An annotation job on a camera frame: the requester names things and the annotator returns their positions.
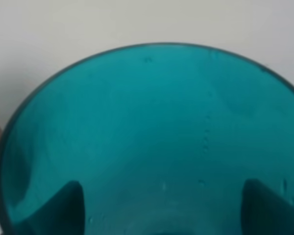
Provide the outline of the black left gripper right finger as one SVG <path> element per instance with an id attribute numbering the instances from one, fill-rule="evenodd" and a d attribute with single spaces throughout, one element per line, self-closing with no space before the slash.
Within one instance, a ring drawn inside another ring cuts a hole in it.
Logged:
<path id="1" fill-rule="evenodd" d="M 241 201 L 244 235 L 294 235 L 294 207 L 257 179 L 245 181 Z"/>

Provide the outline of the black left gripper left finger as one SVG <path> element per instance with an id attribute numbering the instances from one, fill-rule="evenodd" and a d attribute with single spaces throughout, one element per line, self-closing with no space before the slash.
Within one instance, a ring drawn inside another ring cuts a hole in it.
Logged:
<path id="1" fill-rule="evenodd" d="M 84 231 L 84 194 L 77 181 L 65 184 L 22 222 L 23 235 L 82 235 Z"/>

